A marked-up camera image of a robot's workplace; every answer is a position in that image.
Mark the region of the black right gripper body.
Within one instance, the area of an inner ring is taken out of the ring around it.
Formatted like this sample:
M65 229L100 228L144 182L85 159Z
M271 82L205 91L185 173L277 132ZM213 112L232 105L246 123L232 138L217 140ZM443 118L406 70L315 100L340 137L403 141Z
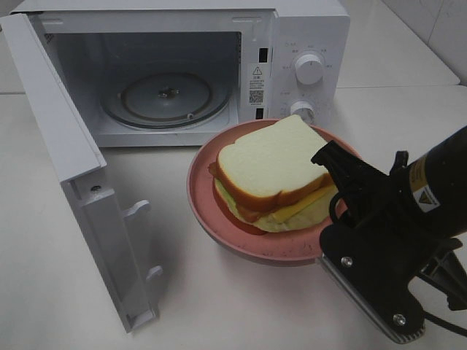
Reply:
M338 187L332 203L342 199L347 210L328 227L329 255L432 255L434 239L417 222L409 165L396 160L384 174L362 160L329 160Z

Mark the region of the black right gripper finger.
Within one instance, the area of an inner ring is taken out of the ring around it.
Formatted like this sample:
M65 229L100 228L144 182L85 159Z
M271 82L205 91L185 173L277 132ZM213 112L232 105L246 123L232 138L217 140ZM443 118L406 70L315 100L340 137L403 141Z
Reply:
M330 141L313 155L311 162L325 166L328 171L350 171L360 164L360 158L341 147L336 141Z

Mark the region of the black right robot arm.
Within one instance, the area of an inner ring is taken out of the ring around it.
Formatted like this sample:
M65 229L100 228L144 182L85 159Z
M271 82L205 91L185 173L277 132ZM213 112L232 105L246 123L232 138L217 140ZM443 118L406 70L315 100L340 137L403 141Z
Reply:
M329 208L333 223L320 234L328 258L426 259L466 231L465 128L412 163L398 151L389 174L335 141L312 162L325 166L338 188Z

